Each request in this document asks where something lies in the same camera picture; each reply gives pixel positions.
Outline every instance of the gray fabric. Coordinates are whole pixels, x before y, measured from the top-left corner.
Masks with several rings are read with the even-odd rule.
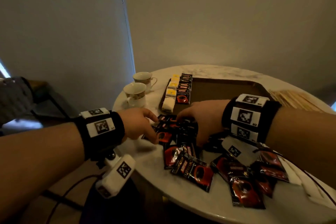
[[[0,78],[0,125],[34,107],[32,92],[20,77]]]

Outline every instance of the teacup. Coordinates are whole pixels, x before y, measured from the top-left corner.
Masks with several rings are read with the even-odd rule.
[[[146,85],[140,82],[132,82],[124,87],[127,103],[130,107],[144,107]]]
[[[146,93],[149,93],[154,84],[156,84],[156,82],[158,81],[158,79],[153,77],[153,74],[149,72],[139,72],[133,74],[133,79],[135,82],[146,84]]]

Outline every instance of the hand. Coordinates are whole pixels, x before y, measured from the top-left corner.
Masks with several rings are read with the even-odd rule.
[[[136,140],[139,136],[145,134],[153,144],[157,144],[156,133],[149,123],[149,119],[154,122],[159,121],[154,113],[146,108],[130,108],[118,111],[117,113],[123,121],[125,128],[125,136],[122,142],[128,137]]]
[[[177,115],[177,120],[183,117],[194,117],[198,123],[197,146],[202,147],[209,136],[223,131],[222,116],[230,100],[207,100],[194,102],[191,107]]]

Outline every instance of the black cable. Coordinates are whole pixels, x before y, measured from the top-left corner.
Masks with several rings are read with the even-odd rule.
[[[84,180],[86,180],[86,179],[89,179],[89,178],[93,178],[93,177],[95,177],[95,178],[97,178],[97,179],[100,179],[100,178],[102,177],[102,175],[88,175],[88,176],[86,176],[86,177],[80,179],[78,182],[76,182],[74,185],[72,185],[72,186],[71,186],[71,187],[70,187],[70,188],[63,194],[62,198],[65,198],[66,195],[68,195],[68,193],[69,193],[74,187],[76,187],[78,184],[80,184],[82,181],[84,181]],[[56,211],[56,208],[57,208],[57,206],[58,206],[59,204],[60,204],[60,201],[58,201],[58,202],[56,203],[56,205],[54,206],[54,208],[52,209],[52,211],[51,211],[51,213],[50,213],[50,215],[49,215],[49,217],[48,217],[48,219],[47,219],[46,224],[49,224],[49,223],[50,223],[50,220],[51,220],[51,218],[53,217],[53,215],[54,215],[54,213],[55,213],[55,211]]]
[[[262,148],[262,149],[256,149],[253,152],[256,153],[258,151],[268,151],[271,153],[274,153],[276,155],[279,155],[280,157],[288,160],[289,162],[291,162],[294,166],[296,166],[297,168],[299,168],[302,172],[304,172],[310,179],[312,179],[312,181],[328,196],[328,198],[333,202],[333,204],[336,206],[336,202],[334,201],[334,199],[329,195],[329,193],[321,186],[321,184],[319,184],[308,172],[306,172],[305,170],[303,170],[301,167],[299,167],[298,165],[296,165],[294,162],[292,162],[291,160],[289,160],[288,158],[285,158],[282,154],[277,153],[274,150],[271,150],[269,148]]]

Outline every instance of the black wristband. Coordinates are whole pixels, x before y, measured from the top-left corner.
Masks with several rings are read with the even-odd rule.
[[[81,135],[85,160],[91,158],[92,161],[98,161],[105,158],[121,144],[125,135],[123,121],[117,112],[109,111],[87,118],[78,116],[72,121]]]
[[[265,97],[242,94],[227,104],[222,126],[229,128],[230,135],[239,140],[250,144],[265,143],[271,123],[281,106],[279,102]],[[255,116],[258,117],[256,123],[252,122]]]

